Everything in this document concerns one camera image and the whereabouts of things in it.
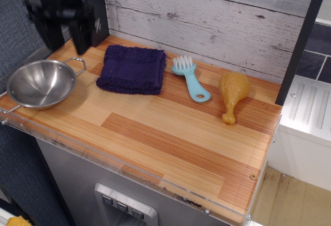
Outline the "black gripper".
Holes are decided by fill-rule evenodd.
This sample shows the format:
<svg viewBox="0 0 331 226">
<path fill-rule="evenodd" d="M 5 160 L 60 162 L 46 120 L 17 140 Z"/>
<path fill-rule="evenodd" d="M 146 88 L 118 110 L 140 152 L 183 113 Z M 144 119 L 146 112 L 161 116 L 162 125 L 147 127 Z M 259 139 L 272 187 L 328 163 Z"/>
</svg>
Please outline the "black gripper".
<svg viewBox="0 0 331 226">
<path fill-rule="evenodd" d="M 38 31 L 51 50 L 56 51 L 64 45 L 61 24 L 69 24 L 78 19 L 91 21 L 92 29 L 101 30 L 101 23 L 93 15 L 94 9 L 87 0 L 24 0 L 28 18 L 39 23 Z M 91 46 L 91 30 L 84 24 L 70 24 L 69 31 L 79 55 Z"/>
</svg>

